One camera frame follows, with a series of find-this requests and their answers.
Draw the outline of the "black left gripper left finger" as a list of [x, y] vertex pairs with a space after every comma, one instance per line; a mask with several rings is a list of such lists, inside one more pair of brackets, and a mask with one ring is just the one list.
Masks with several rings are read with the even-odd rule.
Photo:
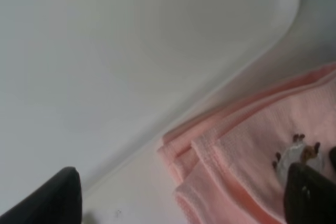
[[80, 175], [65, 167], [1, 215], [1, 223], [82, 223]]

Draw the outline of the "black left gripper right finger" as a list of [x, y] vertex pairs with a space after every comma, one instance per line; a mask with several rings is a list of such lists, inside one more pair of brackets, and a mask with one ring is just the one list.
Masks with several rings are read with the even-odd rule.
[[335, 223], [335, 183], [307, 165], [289, 166], [285, 187], [286, 223]]

